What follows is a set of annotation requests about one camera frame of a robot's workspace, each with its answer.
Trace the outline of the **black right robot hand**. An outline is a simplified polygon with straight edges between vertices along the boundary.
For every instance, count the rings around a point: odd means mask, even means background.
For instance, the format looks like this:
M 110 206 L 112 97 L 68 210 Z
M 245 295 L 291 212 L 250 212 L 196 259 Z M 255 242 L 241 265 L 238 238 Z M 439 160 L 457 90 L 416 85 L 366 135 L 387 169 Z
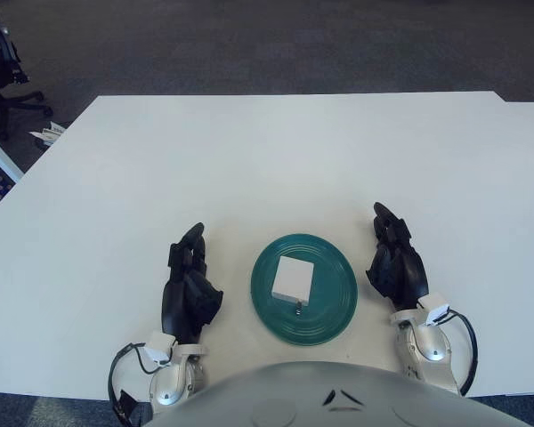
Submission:
M 376 253 L 366 271 L 370 285 L 388 298 L 396 311 L 413 310 L 417 300 L 429 294 L 425 267 L 406 222 L 385 205 L 375 202 Z

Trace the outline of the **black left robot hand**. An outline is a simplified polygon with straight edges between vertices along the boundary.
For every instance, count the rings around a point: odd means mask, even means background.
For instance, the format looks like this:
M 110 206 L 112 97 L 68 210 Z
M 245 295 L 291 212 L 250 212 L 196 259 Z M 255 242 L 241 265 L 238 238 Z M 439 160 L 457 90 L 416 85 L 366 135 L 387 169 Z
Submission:
M 206 278 L 205 226 L 199 222 L 170 245 L 162 299 L 162 332 L 180 344 L 195 344 L 203 326 L 211 324 L 223 302 L 223 292 Z

